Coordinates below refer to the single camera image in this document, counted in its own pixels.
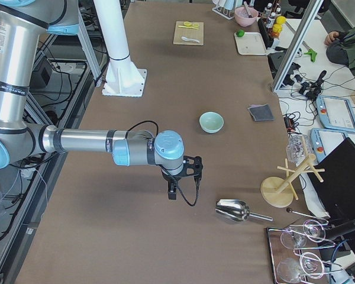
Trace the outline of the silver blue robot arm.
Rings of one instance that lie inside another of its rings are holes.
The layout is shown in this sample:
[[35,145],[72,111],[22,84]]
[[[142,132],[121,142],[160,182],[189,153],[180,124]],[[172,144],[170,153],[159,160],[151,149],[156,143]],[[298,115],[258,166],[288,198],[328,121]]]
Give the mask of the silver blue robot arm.
[[43,33],[77,35],[78,3],[0,1],[0,169],[40,153],[107,152],[119,166],[159,166],[168,182],[168,197],[175,199],[180,193],[178,181],[188,166],[178,133],[77,130],[24,122],[33,63]]

